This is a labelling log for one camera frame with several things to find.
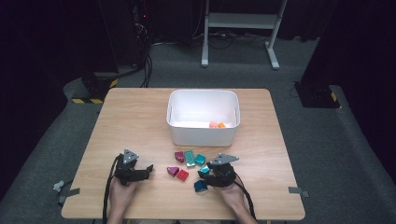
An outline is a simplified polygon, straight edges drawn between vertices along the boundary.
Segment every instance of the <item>red block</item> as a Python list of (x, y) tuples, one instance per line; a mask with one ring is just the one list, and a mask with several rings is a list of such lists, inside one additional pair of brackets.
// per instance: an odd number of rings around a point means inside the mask
[(180, 170), (177, 174), (177, 178), (181, 179), (183, 182), (187, 179), (188, 176), (189, 176), (189, 173), (184, 170)]

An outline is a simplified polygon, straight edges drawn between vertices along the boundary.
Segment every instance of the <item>white plastic bin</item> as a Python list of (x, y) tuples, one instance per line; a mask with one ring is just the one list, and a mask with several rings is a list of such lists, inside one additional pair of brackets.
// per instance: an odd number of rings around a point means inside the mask
[[(166, 120), (176, 145), (227, 147), (240, 123), (238, 98), (233, 91), (173, 91)], [(211, 121), (223, 122), (225, 128), (209, 128)]]

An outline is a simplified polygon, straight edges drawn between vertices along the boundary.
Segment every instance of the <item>metal frame leg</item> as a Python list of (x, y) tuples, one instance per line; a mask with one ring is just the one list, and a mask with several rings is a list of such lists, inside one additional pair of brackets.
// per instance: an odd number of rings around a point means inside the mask
[(268, 56), (270, 57), (271, 65), (274, 70), (279, 69), (279, 63), (277, 62), (277, 58), (276, 58), (275, 52), (274, 52), (274, 43), (276, 40), (276, 35), (279, 30), (280, 23), (282, 22), (283, 12), (285, 11), (285, 7), (286, 7), (287, 3), (288, 3), (288, 0), (282, 0), (280, 10), (277, 13), (275, 27), (271, 34), (271, 39), (269, 42), (265, 42), (265, 49), (268, 52)]
[(209, 0), (206, 0), (205, 9), (205, 31), (204, 31), (204, 44), (202, 46), (202, 67), (207, 67), (209, 65), (209, 46), (208, 39), (209, 36)]

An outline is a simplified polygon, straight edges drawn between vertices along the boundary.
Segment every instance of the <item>human hand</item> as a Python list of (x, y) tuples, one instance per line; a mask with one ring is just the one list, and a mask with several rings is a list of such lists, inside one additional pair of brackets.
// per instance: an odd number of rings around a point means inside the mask
[(123, 186), (118, 178), (113, 177), (109, 192), (111, 208), (108, 224), (120, 224), (122, 222), (123, 215), (134, 197), (134, 190), (138, 184), (139, 182), (131, 182), (128, 183), (128, 186)]
[(245, 207), (244, 192), (235, 183), (228, 187), (214, 187), (214, 189), (221, 195), (223, 201), (232, 209)]
[[(239, 178), (235, 179), (235, 182), (243, 186)], [(238, 185), (232, 183), (228, 187), (214, 187), (214, 189), (221, 195), (223, 201), (233, 210), (233, 213), (240, 223), (257, 223), (256, 219), (245, 207), (245, 194)]]

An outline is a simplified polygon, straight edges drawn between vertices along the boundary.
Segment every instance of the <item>gray carpet floor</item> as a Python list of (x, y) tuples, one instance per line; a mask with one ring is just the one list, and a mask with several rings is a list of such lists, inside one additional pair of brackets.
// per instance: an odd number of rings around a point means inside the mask
[[(302, 199), (305, 218), (288, 223), (396, 223), (396, 187), (361, 133), (342, 89), (331, 86), (342, 107), (323, 109), (302, 107), (293, 88), (318, 41), (278, 39), (280, 69), (274, 71), (257, 40), (239, 39), (215, 49), (227, 42), (212, 39), (207, 68), (200, 66), (200, 47), (152, 46), (149, 86), (268, 89), (297, 184), (310, 193)], [(137, 88), (143, 78), (144, 71), (122, 77), (116, 88)], [(78, 94), (79, 85), (79, 79), (68, 83), (65, 95)], [(0, 203), (0, 223), (92, 223), (63, 218), (52, 188), (74, 178), (101, 108), (69, 101)]]

